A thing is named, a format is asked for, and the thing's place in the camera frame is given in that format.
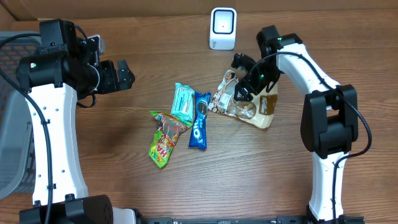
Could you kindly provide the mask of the blue Oreo cookie pack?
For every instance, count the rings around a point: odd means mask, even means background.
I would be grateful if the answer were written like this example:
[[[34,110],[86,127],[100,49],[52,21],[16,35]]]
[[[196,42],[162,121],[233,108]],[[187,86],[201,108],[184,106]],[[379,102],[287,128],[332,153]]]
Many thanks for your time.
[[[208,113],[208,105],[211,93],[201,94],[195,93],[195,120],[190,135],[189,147],[195,147],[205,150],[207,148],[206,141],[206,118]]]

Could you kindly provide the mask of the green gummy candy bag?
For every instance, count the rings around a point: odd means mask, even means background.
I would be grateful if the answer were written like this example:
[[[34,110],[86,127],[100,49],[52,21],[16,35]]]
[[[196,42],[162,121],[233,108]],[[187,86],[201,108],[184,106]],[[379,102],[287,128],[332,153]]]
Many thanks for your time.
[[[149,156],[159,168],[163,168],[179,136],[190,129],[193,123],[161,111],[151,111],[150,114],[157,121],[157,131],[150,145]]]

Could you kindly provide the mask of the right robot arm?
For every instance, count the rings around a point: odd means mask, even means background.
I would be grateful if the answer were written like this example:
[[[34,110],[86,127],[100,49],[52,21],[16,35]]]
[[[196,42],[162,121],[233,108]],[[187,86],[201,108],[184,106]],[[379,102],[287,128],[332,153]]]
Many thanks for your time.
[[[249,102],[262,90],[271,91],[286,74],[301,94],[300,135],[312,154],[312,196],[307,207],[309,223],[363,223],[347,217],[341,204],[344,157],[358,138],[357,93],[352,85],[330,78],[308,54],[297,34],[279,35],[275,26],[256,36],[261,59],[235,54],[231,66],[246,71],[234,90],[234,99]]]

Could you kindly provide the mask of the beige paper snack bag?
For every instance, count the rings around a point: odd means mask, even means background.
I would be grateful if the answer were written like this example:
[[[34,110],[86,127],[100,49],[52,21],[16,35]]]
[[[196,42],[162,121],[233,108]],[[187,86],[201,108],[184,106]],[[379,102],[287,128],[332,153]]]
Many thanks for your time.
[[[254,95],[251,101],[238,101],[234,99],[237,83],[237,75],[228,70],[218,86],[218,91],[212,96],[208,110],[238,118],[261,129],[268,128],[274,117],[278,86],[276,85],[269,93],[263,89],[260,94]]]

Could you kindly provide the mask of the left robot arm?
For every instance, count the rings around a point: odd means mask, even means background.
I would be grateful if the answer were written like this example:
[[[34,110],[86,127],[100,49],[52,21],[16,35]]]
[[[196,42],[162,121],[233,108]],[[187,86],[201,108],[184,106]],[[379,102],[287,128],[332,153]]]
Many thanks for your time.
[[[76,109],[80,100],[128,90],[135,77],[126,61],[101,61],[104,42],[61,19],[41,22],[38,52],[20,60],[17,78],[27,96],[35,148],[34,206],[21,223],[135,223],[132,209],[106,195],[91,196],[80,167]]]

